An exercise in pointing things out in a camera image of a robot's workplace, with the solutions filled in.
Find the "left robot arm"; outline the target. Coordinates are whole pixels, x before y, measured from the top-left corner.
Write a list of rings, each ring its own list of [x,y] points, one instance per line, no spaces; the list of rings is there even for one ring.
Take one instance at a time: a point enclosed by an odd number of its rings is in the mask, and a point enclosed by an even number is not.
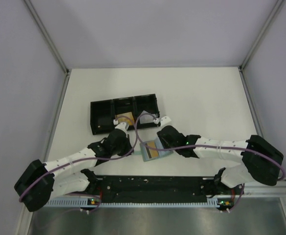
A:
[[[134,147],[125,130],[114,129],[107,137],[69,156],[47,162],[34,160],[14,185],[19,202],[35,212],[59,196],[76,191],[92,194],[97,182],[91,168],[128,156]]]

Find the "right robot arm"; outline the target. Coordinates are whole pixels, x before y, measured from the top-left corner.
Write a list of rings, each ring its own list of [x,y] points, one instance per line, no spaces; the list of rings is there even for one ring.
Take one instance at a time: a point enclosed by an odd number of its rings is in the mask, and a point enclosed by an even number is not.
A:
[[[221,168],[214,176],[215,189],[227,193],[237,185],[259,182],[275,186],[281,172],[283,154],[258,135],[245,141],[218,141],[200,135],[183,135],[173,126],[163,127],[157,133],[166,149],[173,149],[185,158],[217,159],[237,163]]]

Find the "green card holder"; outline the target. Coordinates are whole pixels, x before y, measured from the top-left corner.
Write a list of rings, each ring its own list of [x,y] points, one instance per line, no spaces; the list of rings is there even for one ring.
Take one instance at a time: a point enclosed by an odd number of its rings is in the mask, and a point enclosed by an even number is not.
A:
[[[152,161],[172,155],[172,150],[164,151],[164,146],[159,138],[140,143],[140,150],[134,151],[134,155],[141,156],[144,162]]]

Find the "black three-compartment tray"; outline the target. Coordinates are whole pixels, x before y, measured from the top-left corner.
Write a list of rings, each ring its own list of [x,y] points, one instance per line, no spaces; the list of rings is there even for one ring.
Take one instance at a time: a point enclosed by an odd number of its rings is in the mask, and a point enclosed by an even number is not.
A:
[[[90,103],[90,126],[93,135],[108,134],[114,129],[113,120],[117,114],[132,112],[134,120],[139,120],[142,111],[156,114],[160,117],[156,94],[130,96],[109,100],[93,101]],[[141,124],[138,129],[157,127],[154,123]]]

